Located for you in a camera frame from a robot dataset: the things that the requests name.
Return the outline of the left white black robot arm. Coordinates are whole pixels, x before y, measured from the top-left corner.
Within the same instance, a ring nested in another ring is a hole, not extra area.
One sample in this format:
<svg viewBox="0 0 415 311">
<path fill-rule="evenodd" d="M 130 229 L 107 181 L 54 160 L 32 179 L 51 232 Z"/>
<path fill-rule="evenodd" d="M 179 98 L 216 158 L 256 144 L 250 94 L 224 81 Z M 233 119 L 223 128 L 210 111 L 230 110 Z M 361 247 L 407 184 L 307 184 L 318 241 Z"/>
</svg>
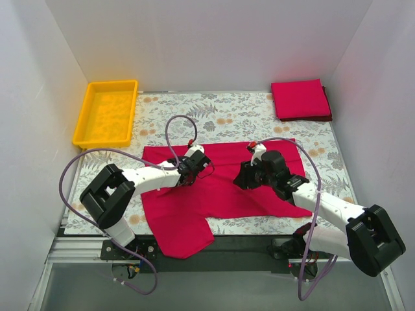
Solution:
<svg viewBox="0 0 415 311">
<path fill-rule="evenodd" d="M 211 164 L 201 146 L 190 148 L 178 159 L 168 159 L 154 166 L 120 169 L 106 165 L 80 195 L 80 202 L 111 239 L 124 259 L 138 251 L 135 234 L 124 219 L 130 200 L 153 190 L 192 185 L 196 177 Z"/>
</svg>

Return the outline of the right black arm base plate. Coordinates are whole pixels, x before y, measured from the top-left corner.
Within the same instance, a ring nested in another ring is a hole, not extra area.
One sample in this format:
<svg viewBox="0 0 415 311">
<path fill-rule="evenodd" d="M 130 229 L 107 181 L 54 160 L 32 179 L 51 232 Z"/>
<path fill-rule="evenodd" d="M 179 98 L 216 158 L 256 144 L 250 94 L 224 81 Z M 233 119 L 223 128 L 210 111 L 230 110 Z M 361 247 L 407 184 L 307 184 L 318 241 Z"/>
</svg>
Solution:
<svg viewBox="0 0 415 311">
<path fill-rule="evenodd" d="M 305 251 L 305 242 L 293 238 L 275 238 L 266 247 L 266 251 L 273 259 L 300 259 L 303 257 Z"/>
</svg>

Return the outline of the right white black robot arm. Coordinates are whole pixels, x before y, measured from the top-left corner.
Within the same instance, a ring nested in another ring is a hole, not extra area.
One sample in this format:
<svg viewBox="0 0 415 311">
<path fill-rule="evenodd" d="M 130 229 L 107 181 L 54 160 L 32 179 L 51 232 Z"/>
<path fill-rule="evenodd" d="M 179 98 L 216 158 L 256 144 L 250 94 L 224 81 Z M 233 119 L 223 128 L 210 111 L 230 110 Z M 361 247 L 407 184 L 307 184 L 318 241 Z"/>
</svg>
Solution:
<svg viewBox="0 0 415 311">
<path fill-rule="evenodd" d="M 278 251 L 308 257 L 323 252 L 351 260 L 366 275 L 379 275 L 406 251 L 388 213 L 379 205 L 362 207 L 329 193 L 319 192 L 310 181 L 290 172 L 278 151 L 256 153 L 243 161 L 234 184 L 242 190 L 270 187 L 277 197 L 293 206 L 317 211 L 337 230 L 305 224 Z"/>
</svg>

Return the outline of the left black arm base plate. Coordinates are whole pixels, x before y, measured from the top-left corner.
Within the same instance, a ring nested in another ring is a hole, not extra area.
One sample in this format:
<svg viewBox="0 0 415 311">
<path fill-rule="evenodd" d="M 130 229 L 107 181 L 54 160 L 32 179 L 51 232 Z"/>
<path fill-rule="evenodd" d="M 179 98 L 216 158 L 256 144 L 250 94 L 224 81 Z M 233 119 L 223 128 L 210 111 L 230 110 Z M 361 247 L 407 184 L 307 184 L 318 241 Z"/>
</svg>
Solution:
<svg viewBox="0 0 415 311">
<path fill-rule="evenodd" d="M 135 239 L 127 246 L 126 249 L 140 254 L 149 260 L 154 260 L 158 256 L 158 245 L 154 239 Z M 111 240 L 105 240 L 101 247 L 101 260 L 137 260 L 137 257 L 129 252 L 116 246 Z"/>
</svg>

